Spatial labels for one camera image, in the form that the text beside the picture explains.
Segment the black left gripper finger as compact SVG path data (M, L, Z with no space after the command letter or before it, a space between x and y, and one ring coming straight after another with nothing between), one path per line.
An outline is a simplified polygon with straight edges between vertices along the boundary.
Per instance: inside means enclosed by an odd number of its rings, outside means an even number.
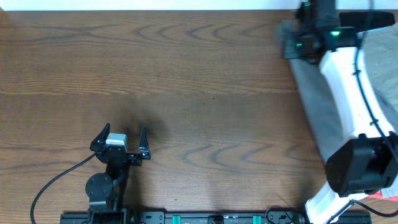
M147 141L147 127L143 126L141 130L141 136L140 136L140 141L139 141L139 150L141 153L141 157L143 160L150 160L151 159L151 153L149 149L149 144Z
M92 140L90 144L90 149L101 149L106 144L109 132L110 132L110 124L107 123L104 126L103 130L97 135L97 137L95 137L94 140Z

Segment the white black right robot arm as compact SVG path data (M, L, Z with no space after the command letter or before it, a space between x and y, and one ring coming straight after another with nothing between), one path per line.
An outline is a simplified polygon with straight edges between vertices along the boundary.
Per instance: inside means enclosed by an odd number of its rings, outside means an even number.
M279 207L254 215L258 223L370 223L375 210L350 211L363 198L388 188L397 178L397 133L376 99L364 65L365 33L340 26L335 2L303 1L298 26L284 33L284 56L307 62L331 93L343 142L329 153L326 183L307 200L304 210Z

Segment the grey shorts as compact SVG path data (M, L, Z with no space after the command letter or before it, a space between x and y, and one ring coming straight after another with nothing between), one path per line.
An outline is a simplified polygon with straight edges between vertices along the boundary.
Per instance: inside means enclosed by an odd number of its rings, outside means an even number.
M308 123L321 159L326 162L342 145L342 128L333 96L317 65L289 60Z

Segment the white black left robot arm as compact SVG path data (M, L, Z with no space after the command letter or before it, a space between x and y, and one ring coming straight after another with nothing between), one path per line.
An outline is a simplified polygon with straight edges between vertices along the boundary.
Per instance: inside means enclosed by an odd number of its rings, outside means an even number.
M111 133L109 123L91 142L90 150L106 165L106 170L92 175L86 183L87 223L134 223L136 218L131 209L123 207L129 170L132 166L141 166L142 161L150 157L146 152L128 152L127 147L127 136Z

